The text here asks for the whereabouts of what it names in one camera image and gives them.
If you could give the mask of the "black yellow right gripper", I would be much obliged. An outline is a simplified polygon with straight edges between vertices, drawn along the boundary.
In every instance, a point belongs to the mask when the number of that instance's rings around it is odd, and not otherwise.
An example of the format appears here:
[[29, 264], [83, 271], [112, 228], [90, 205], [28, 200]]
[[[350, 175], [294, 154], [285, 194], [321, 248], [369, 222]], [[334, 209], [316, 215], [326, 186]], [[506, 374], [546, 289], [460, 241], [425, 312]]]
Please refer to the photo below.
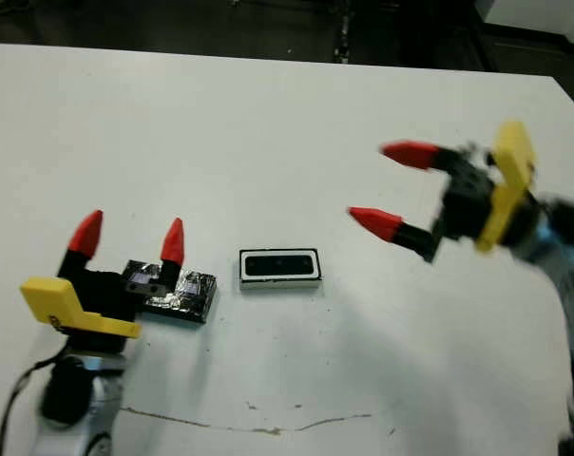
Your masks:
[[537, 159], [526, 127], [519, 121], [503, 123], [487, 153], [489, 165], [500, 172], [498, 182], [486, 168], [473, 165], [467, 153], [427, 142], [390, 142], [380, 146], [380, 153], [408, 167], [440, 170], [450, 176], [431, 232], [379, 209], [352, 206], [347, 210], [376, 237], [411, 250], [427, 262], [434, 259], [436, 238], [470, 238], [476, 250], [485, 254], [498, 245], [516, 245], [538, 221], [538, 201], [530, 192]]

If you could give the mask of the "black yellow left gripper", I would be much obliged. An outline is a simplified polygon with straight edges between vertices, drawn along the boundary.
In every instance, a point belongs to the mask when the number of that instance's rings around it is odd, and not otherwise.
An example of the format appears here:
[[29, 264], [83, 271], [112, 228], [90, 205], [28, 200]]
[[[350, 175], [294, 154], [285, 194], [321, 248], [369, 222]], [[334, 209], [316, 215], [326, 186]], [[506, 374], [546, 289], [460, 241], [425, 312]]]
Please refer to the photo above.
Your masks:
[[[99, 244], [104, 213], [86, 216], [72, 235], [58, 275], [84, 270]], [[164, 238], [159, 281], [174, 290], [184, 262], [184, 230], [175, 218]], [[146, 299], [127, 289], [117, 273], [84, 271], [70, 278], [33, 276], [20, 292], [34, 318], [67, 337], [71, 351], [118, 354], [129, 339], [141, 335], [137, 322]]]

